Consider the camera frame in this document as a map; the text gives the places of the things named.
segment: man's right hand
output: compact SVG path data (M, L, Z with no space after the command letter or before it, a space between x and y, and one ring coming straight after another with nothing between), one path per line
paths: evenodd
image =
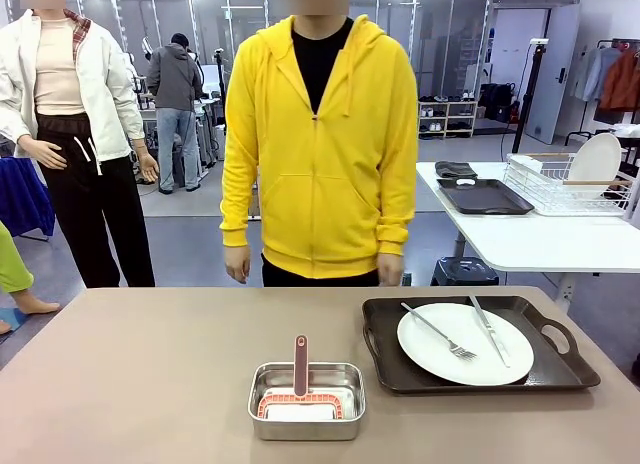
M56 146L47 141L38 141L31 136L21 136L18 145L36 161L49 169L63 170L67 167L64 157L55 151L61 151L60 146Z
M251 250L249 246L225 247L224 264L227 274L240 284L246 284L251 269Z

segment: door handle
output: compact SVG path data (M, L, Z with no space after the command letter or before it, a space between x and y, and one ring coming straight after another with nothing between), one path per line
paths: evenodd
M564 82L564 78L566 74L567 74L567 68L563 67L562 69L560 69L560 76L556 77L556 81L558 81L559 84L562 84Z

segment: black pants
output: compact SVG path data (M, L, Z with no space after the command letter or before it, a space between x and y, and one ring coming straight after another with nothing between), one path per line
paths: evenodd
M101 162L102 175L98 175L86 114L39 115L38 127L38 139L60 146L58 153L67 160L63 171L40 168L85 285L118 287L120 282L106 220L129 286L154 287L147 230L129 158Z
M378 271L362 276L337 279L308 279L280 269L262 256L262 284L264 287L378 287Z

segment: yellow hoodie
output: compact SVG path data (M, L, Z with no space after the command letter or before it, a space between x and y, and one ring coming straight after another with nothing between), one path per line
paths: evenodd
M366 16L340 51L317 115L296 61L293 17L239 48L227 97L224 245L247 245L260 167L264 255L314 279L373 271L402 255L415 211L416 79Z

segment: glass wall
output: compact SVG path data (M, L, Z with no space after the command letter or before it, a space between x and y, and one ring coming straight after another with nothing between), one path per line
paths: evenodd
M19 0L8 0L12 18L22 15ZM366 14L407 54L416 73L420 95L461 95L477 79L486 41L488 0L350 0L349 13ZM228 76L239 45L259 29L287 17L283 0L67 0L108 29L134 56L145 74L142 40L152 47L169 43L180 32L187 36L201 64L212 65L223 49Z

